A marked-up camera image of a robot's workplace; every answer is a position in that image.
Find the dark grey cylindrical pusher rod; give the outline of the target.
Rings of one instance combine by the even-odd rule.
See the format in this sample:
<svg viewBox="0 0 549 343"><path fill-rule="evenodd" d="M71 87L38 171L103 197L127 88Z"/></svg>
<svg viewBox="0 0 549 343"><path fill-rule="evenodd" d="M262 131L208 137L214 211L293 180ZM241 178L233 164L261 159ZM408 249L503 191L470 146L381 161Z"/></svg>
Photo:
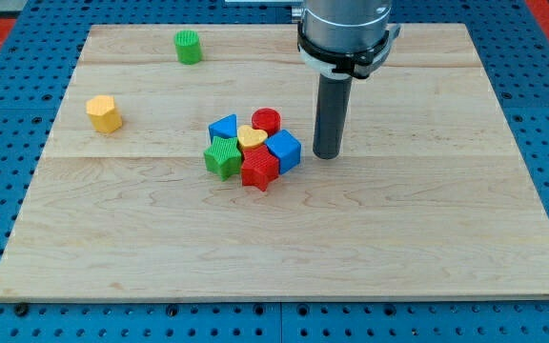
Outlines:
<svg viewBox="0 0 549 343"><path fill-rule="evenodd" d="M352 78L319 76L313 152L321 159L339 155L350 98Z"/></svg>

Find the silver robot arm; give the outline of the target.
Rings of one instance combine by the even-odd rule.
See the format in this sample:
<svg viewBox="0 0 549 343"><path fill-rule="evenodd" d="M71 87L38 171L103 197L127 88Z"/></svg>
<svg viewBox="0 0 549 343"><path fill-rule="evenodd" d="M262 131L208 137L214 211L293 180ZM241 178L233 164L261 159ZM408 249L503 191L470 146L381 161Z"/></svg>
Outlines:
<svg viewBox="0 0 549 343"><path fill-rule="evenodd" d="M401 25L389 23L389 0L305 0L297 24L297 48L319 73L313 153L339 155L355 79L367 79L388 58Z"/></svg>

